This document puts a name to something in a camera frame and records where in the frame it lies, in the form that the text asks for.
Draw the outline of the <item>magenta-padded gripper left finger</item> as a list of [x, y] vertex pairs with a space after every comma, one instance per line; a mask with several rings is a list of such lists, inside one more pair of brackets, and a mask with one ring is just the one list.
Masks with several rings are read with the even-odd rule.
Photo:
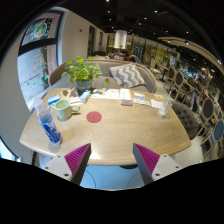
[[91, 144], [85, 144], [65, 156], [58, 155], [43, 170], [79, 185], [91, 155]]

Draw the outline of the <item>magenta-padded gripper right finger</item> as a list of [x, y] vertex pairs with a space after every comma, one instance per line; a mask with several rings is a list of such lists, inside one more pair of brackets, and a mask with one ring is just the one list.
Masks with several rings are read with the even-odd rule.
[[159, 155], [136, 143], [133, 144], [133, 155], [145, 185], [182, 169], [168, 154]]

